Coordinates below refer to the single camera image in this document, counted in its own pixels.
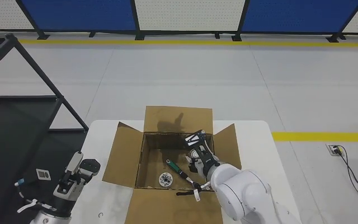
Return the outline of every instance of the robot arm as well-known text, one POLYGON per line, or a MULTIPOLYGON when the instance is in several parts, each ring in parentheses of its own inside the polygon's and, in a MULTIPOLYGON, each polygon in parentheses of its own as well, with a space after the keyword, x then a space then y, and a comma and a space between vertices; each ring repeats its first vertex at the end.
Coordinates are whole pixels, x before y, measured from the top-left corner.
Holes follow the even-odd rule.
POLYGON ((255 212, 261 223, 300 223, 284 206, 274 201, 271 187, 257 173, 252 170, 241 171, 230 164, 220 162, 208 148, 203 130, 185 140, 187 147, 194 148, 198 154, 188 156, 187 160, 189 167, 195 166, 197 172, 206 179, 207 183, 201 188, 211 186, 221 207, 230 218, 237 221, 250 212, 255 212))
MULTIPOLYGON (((40 206, 40 211, 30 224, 68 224, 71 220, 71 211, 74 207, 83 187, 96 176, 101 165, 93 159, 82 160, 83 153, 76 152, 69 162, 66 170, 56 186, 51 202, 42 204, 36 199, 27 200, 31 202, 20 208, 20 213, 24 209, 32 206, 40 206)), ((23 181, 15 183, 19 187, 23 181)))

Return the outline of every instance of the cardboard box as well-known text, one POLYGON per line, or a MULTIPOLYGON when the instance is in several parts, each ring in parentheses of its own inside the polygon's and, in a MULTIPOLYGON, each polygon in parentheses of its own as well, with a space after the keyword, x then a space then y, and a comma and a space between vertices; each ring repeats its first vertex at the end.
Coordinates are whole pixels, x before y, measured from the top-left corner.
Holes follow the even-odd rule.
POLYGON ((201 201, 193 195, 177 196, 176 192, 192 189, 166 165, 174 161, 190 178, 203 184, 205 180, 190 172, 183 139, 198 130, 207 134, 207 142, 221 161, 241 169, 234 124, 213 135, 213 112, 204 108, 147 106, 144 132, 119 123, 103 181, 134 188, 125 224, 223 222, 214 192, 201 192, 201 201), (173 183, 160 186, 161 173, 169 172, 173 183))

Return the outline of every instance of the yellow tape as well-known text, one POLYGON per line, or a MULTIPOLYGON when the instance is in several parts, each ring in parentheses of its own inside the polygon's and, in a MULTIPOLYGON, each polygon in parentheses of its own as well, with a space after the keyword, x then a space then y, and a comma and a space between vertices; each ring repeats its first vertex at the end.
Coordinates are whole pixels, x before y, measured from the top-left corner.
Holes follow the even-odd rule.
POLYGON ((358 142, 358 133, 273 132, 277 142, 358 142))
POLYGON ((241 46, 300 46, 300 47, 348 47, 356 48, 358 43, 309 43, 275 41, 207 41, 207 40, 30 40, 20 39, 22 44, 92 44, 92 45, 241 45, 241 46))

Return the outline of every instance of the electrical outlet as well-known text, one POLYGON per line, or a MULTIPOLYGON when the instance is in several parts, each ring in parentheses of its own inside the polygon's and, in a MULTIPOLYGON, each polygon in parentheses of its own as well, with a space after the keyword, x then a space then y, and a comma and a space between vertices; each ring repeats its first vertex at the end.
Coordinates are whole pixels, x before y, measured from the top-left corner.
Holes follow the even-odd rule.
MULTIPOLYGON (((329 153, 331 154, 331 156, 340 156, 338 153, 335 153, 335 149, 336 149, 336 144, 326 144, 327 149, 329 151, 329 153)), ((338 149, 342 152, 342 156, 344 156, 344 152, 342 151, 341 148, 338 147, 338 149)))

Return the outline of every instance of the gray floor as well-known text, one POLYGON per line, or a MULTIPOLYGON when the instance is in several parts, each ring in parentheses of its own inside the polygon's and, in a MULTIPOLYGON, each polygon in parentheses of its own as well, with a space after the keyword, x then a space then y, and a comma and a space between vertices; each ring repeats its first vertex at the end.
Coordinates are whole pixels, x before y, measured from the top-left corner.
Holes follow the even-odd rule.
MULTIPOLYGON (((356 49, 249 46, 25 45, 79 115, 144 119, 146 105, 214 109, 272 131, 358 132, 356 49)), ((51 94, 15 50, 0 95, 51 94)), ((78 127, 62 108, 53 128, 78 127)), ((358 143, 344 143, 358 173, 358 143)), ((303 224, 356 223, 358 194, 325 142, 277 142, 303 224)))

